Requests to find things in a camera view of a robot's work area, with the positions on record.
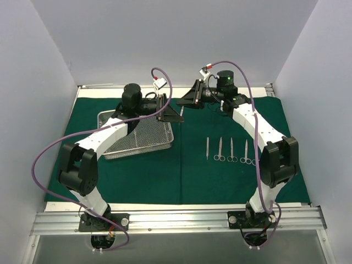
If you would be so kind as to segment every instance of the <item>teal surface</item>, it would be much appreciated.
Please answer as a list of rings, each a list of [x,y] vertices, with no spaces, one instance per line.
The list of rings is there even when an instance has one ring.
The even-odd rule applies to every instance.
[[[94,129],[101,111],[115,109],[119,99],[79,98],[74,106],[65,135]],[[290,136],[279,99],[255,99],[257,110],[278,131]],[[238,160],[244,155],[246,139],[248,157],[254,158],[253,140],[230,118],[221,117],[205,108],[185,109],[185,122],[172,124],[174,142],[167,150],[98,161],[98,189],[107,202],[138,204],[243,204],[256,188],[255,167],[240,162],[215,161],[219,139],[223,138],[224,156],[230,155],[230,138]],[[69,141],[76,142],[85,136]],[[206,159],[206,138],[210,138],[209,159]],[[74,199],[56,181],[55,164],[49,189]],[[47,201],[59,199],[47,195]],[[279,193],[278,202],[310,202],[303,176],[298,174]]]

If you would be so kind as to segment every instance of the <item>perforated tray bottom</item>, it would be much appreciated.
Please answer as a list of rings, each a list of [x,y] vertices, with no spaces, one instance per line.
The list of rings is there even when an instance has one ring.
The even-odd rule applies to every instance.
[[[103,126],[114,110],[98,114],[98,128]],[[107,160],[135,154],[168,149],[174,135],[170,123],[158,122],[155,117],[142,119],[132,133],[116,141],[103,153]]]

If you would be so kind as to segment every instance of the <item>mesh basket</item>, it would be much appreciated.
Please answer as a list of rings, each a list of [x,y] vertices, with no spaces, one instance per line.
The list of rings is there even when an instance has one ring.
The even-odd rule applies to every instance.
[[[98,128],[103,126],[114,113],[114,110],[98,114]],[[107,160],[135,154],[168,149],[172,145],[174,135],[170,123],[158,122],[155,117],[142,119],[128,136],[116,141],[103,156]]]

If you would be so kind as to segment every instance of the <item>metal tray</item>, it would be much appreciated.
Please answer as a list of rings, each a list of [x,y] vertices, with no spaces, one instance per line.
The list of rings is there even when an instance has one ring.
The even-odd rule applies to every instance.
[[[103,126],[114,110],[98,114],[98,128]],[[107,160],[121,158],[151,151],[164,150],[171,147],[174,140],[171,124],[158,122],[155,117],[142,119],[128,136],[116,141],[103,153]]]

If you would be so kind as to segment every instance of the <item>screw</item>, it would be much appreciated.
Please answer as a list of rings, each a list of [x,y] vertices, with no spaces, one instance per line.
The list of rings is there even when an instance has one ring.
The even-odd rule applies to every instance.
[[[121,220],[121,226],[126,227],[128,225],[129,221],[127,218],[122,218]]]
[[[230,216],[230,217],[229,217],[229,223],[230,223],[230,224],[235,224],[236,222],[237,222],[236,217],[234,217],[234,216]]]
[[[271,215],[269,216],[269,222],[270,222],[270,223],[275,223],[275,222],[276,222],[276,217],[271,214]]]

